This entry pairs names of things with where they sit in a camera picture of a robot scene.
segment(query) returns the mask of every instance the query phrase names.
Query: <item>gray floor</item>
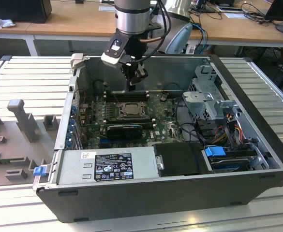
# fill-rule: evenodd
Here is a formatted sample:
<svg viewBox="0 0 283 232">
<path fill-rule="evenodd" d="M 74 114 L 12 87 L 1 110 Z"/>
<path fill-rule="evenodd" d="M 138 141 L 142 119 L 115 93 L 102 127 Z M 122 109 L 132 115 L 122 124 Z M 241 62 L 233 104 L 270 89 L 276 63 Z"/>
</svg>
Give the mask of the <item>gray floor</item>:
<svg viewBox="0 0 283 232">
<path fill-rule="evenodd" d="M 70 56 L 72 54 L 72 52 L 69 51 L 67 41 L 38 40 L 35 41 L 35 43 L 41 56 Z M 74 48 L 73 52 L 100 55 L 107 42 L 73 41 L 72 43 Z M 235 46 L 215 46 L 214 52 L 220 57 L 234 57 L 235 49 Z M 276 54 L 280 58 L 280 52 L 276 51 Z M 0 39 L 0 56 L 3 55 L 29 56 L 30 53 L 24 40 Z M 258 55 L 258 49 L 246 48 L 244 55 L 254 59 Z M 274 51 L 268 49 L 257 62 L 257 65 L 271 79 L 277 74 L 274 83 L 278 84 L 283 76 L 283 72 L 277 72 L 276 61 L 277 57 Z"/>
</svg>

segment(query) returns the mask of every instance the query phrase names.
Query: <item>power supply label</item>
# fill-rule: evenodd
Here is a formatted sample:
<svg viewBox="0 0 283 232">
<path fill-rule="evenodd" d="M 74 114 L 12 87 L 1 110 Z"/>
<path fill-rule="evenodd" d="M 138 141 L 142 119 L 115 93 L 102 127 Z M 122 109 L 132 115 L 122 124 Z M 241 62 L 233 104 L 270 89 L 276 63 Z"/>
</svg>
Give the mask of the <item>power supply label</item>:
<svg viewBox="0 0 283 232">
<path fill-rule="evenodd" d="M 133 178 L 134 172 L 131 153 L 95 156 L 94 180 L 111 181 Z"/>
</svg>

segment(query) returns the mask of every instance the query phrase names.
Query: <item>robot end effector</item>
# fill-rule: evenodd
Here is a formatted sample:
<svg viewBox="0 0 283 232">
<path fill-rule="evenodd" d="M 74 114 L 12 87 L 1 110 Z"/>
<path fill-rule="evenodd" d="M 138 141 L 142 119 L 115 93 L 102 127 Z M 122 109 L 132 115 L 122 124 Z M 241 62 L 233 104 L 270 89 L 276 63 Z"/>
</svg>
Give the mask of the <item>robot end effector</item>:
<svg viewBox="0 0 283 232">
<path fill-rule="evenodd" d="M 109 41 L 102 61 L 112 67 L 121 65 L 128 90 L 148 76 L 143 61 L 155 52 L 178 54 L 192 31 L 190 0 L 157 0 L 157 15 L 150 13 L 150 0 L 115 0 L 117 29 Z M 147 47 L 154 50 L 143 57 Z"/>
</svg>

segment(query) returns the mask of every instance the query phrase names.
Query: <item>yellow wire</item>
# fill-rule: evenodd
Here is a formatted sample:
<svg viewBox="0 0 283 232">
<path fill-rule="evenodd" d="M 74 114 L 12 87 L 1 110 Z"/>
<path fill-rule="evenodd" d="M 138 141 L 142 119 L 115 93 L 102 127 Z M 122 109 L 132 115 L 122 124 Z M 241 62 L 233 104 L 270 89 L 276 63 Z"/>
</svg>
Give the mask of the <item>yellow wire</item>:
<svg viewBox="0 0 283 232">
<path fill-rule="evenodd" d="M 226 133 L 223 134 L 221 137 L 217 138 L 213 143 L 215 144 L 215 143 L 219 142 L 219 141 L 222 140 L 225 136 L 226 136 Z"/>
</svg>

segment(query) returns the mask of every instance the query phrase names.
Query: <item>sheet metal panel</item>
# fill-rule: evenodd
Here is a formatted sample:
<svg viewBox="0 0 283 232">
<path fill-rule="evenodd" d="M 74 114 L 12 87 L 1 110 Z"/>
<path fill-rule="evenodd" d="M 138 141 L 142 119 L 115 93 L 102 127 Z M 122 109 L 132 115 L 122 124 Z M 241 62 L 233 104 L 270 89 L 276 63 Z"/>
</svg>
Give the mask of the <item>sheet metal panel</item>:
<svg viewBox="0 0 283 232">
<path fill-rule="evenodd" d="M 0 80 L 69 80 L 71 74 L 6 74 Z"/>
<path fill-rule="evenodd" d="M 234 59 L 224 59 L 223 63 L 227 64 L 227 69 L 235 77 L 235 80 L 243 88 L 243 91 L 248 95 L 252 103 L 256 106 L 257 110 L 264 116 L 265 120 L 270 124 L 271 128 L 278 135 L 283 142 L 283 98 L 279 93 L 269 86 L 267 77 L 263 73 L 252 68 L 252 65 L 244 64 L 242 61 L 239 64 L 234 64 Z M 235 67 L 238 65 L 243 66 L 240 72 L 239 69 L 235 72 Z M 231 94 L 226 86 L 222 86 L 229 99 L 232 99 Z"/>
<path fill-rule="evenodd" d="M 14 57 L 8 62 L 9 64 L 67 64 L 70 62 L 70 58 L 55 58 L 55 59 L 50 59 L 50 58 L 44 58 L 44 59 L 38 59 L 38 58 L 33 58 L 33 59 L 27 59 L 27 58 L 20 58 L 20 59 L 15 59 Z"/>
<path fill-rule="evenodd" d="M 23 99 L 26 113 L 35 119 L 63 111 L 70 77 L 69 57 L 12 57 L 0 68 L 0 117 L 15 120 L 6 109 L 9 100 Z"/>
<path fill-rule="evenodd" d="M 32 63 L 18 63 L 11 64 L 8 63 L 7 69 L 70 69 L 70 63 L 61 64 L 32 64 Z"/>
</svg>

